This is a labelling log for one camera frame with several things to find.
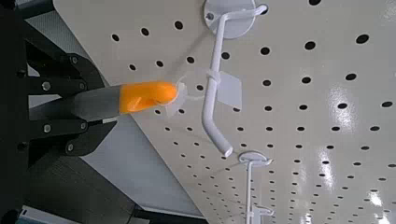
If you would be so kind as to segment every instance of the pegboard hole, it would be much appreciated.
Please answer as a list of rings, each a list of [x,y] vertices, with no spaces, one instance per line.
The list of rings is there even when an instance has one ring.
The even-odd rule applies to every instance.
[[[231,57],[230,53],[228,53],[228,52],[221,53],[221,58],[224,59],[224,60],[229,60],[230,57]]]
[[[156,64],[157,64],[157,66],[159,66],[159,67],[163,67],[163,62],[161,62],[161,61],[157,61]]]
[[[187,57],[187,62],[188,63],[195,63],[195,59],[192,57]]]
[[[132,71],[136,71],[136,67],[133,64],[129,64],[129,69]]]
[[[357,44],[364,44],[369,40],[370,36],[368,35],[360,35],[358,38],[356,38],[356,43]]]
[[[393,102],[391,101],[386,101],[384,103],[382,103],[382,107],[391,107],[393,105]]]
[[[267,47],[264,47],[264,48],[262,48],[261,50],[260,50],[260,53],[262,54],[262,55],[268,55],[268,54],[270,54],[270,49],[269,48],[267,48]]]
[[[116,41],[119,42],[120,41],[120,37],[118,35],[112,35],[111,38]]]
[[[149,35],[149,30],[147,28],[142,28],[141,32],[142,32],[143,36],[148,36]]]
[[[354,80],[356,77],[357,77],[356,74],[351,73],[351,74],[346,75],[346,80],[347,80],[347,81],[352,81],[352,80]]]
[[[307,105],[300,105],[300,106],[299,106],[299,109],[300,109],[300,110],[306,110],[307,108],[308,108]]]
[[[345,109],[345,108],[347,108],[347,104],[341,103],[341,104],[339,104],[337,107],[338,107],[339,109]]]
[[[271,86],[271,80],[264,80],[263,82],[262,82],[262,85],[263,86],[265,86],[265,87],[269,87],[269,86]]]
[[[308,41],[308,42],[306,42],[304,47],[306,50],[312,50],[315,48],[316,45],[317,44],[314,41]]]
[[[175,21],[175,28],[178,30],[183,29],[183,23],[181,21]]]

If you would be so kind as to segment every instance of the white panel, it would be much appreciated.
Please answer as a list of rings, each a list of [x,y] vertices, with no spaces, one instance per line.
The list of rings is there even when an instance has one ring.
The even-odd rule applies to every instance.
[[[203,131],[202,101],[171,119],[157,107],[135,120],[210,223],[242,223],[246,172],[237,155],[246,150],[275,160],[253,174],[253,202],[276,211],[267,222],[395,222],[395,108],[382,104],[396,97],[396,3],[264,2],[269,12],[224,42],[230,58],[221,69],[243,88],[241,111],[217,104],[215,112],[235,147],[229,159]],[[209,67],[214,36],[203,0],[55,3],[111,85],[177,81]],[[202,95],[197,85],[205,75],[189,93]]]

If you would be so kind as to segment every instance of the black hole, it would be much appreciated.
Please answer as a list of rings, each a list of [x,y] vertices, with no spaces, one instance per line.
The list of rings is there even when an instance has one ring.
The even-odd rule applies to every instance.
[[[346,75],[347,81],[352,81],[355,78],[356,78],[356,74],[351,73],[351,74]]]
[[[373,132],[376,132],[378,130],[379,130],[378,126],[373,126],[373,127],[370,128],[370,131],[373,131]]]
[[[386,101],[384,103],[382,103],[382,107],[391,107],[393,105],[393,102],[391,101]]]
[[[341,104],[338,105],[338,108],[339,109],[345,109],[345,108],[347,108],[347,104],[341,103]]]
[[[183,23],[181,21],[175,21],[175,27],[178,30],[182,30],[183,29]]]
[[[317,44],[315,44],[314,41],[306,42],[306,44],[305,44],[305,49],[307,49],[307,50],[314,49],[316,45],[317,45]]]
[[[321,0],[309,0],[309,5],[316,6],[320,3]]]
[[[136,71],[136,67],[133,64],[129,64],[129,69],[132,71]]]
[[[262,48],[261,50],[260,50],[260,53],[262,54],[262,55],[268,55],[269,53],[270,53],[270,49],[268,49],[267,47],[265,47],[265,48]]]
[[[221,58],[224,59],[224,60],[229,60],[229,59],[230,59],[230,53],[228,53],[228,52],[223,52],[223,53],[221,54]]]
[[[120,38],[118,35],[112,35],[111,38],[113,38],[114,41],[119,42]]]
[[[357,44],[364,44],[369,40],[369,36],[368,35],[360,35],[358,36],[358,38],[356,38],[356,43]]]
[[[159,66],[159,67],[163,67],[163,62],[161,62],[161,61],[157,61],[156,64],[157,64],[157,66]]]
[[[142,35],[145,35],[145,36],[149,35],[149,30],[146,28],[142,28],[141,32],[142,32]]]
[[[302,81],[304,84],[308,84],[308,83],[311,82],[311,78],[310,78],[310,77],[303,77],[303,79],[301,79],[301,81]]]
[[[272,107],[269,106],[269,105],[267,105],[267,106],[264,107],[264,110],[265,110],[265,111],[271,111],[271,110],[272,110]]]
[[[195,59],[192,57],[187,57],[187,62],[188,63],[195,63]]]
[[[202,85],[197,85],[197,90],[198,90],[198,91],[203,91],[203,90],[204,90],[204,87],[203,87]]]
[[[308,106],[307,106],[307,105],[300,105],[299,108],[300,108],[301,110],[306,110],[306,109],[308,108]]]
[[[263,86],[271,86],[271,81],[270,80],[264,80],[263,82],[262,82],[262,85]]]

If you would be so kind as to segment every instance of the white plastic hook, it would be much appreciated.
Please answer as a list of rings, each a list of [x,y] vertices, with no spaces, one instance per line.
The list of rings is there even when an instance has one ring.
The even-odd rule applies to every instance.
[[[261,216],[261,213],[255,214],[251,209],[251,172],[253,167],[262,167],[271,164],[273,160],[267,159],[259,152],[249,151],[244,152],[239,156],[239,161],[241,163],[247,163],[247,217],[246,224],[250,224],[250,220],[253,216]]]
[[[216,93],[218,91],[218,85],[221,82],[219,69],[225,22],[228,20],[256,17],[267,9],[268,7],[266,5],[261,5],[252,10],[229,12],[222,15],[219,19],[216,42],[213,48],[212,64],[210,66],[210,74],[207,78],[204,108],[202,112],[202,124],[209,138],[225,157],[229,157],[233,153],[233,146],[231,146],[230,142],[224,137],[213,121]]]

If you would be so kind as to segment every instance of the metal rod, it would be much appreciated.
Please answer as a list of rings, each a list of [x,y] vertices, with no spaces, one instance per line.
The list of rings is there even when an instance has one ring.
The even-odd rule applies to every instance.
[[[219,69],[220,69],[220,56],[224,37],[224,27],[227,20],[236,20],[250,18],[260,15],[267,10],[266,5],[259,6],[252,10],[229,12],[222,15],[219,19],[219,27],[216,34],[216,43],[213,48],[212,64],[210,66],[211,76],[207,79],[206,94],[204,100],[204,108],[202,112],[202,124],[204,130],[215,144],[216,148],[225,156],[229,157],[233,153],[233,146],[224,137],[216,126],[213,120],[213,113],[215,110],[216,93],[220,82]]]
[[[29,19],[35,16],[55,10],[52,0],[33,0],[17,6],[19,14],[24,19]]]
[[[251,209],[250,209],[250,189],[251,189],[251,166],[253,165],[254,161],[249,161],[247,163],[247,221],[246,224],[250,224],[250,215],[251,215]]]

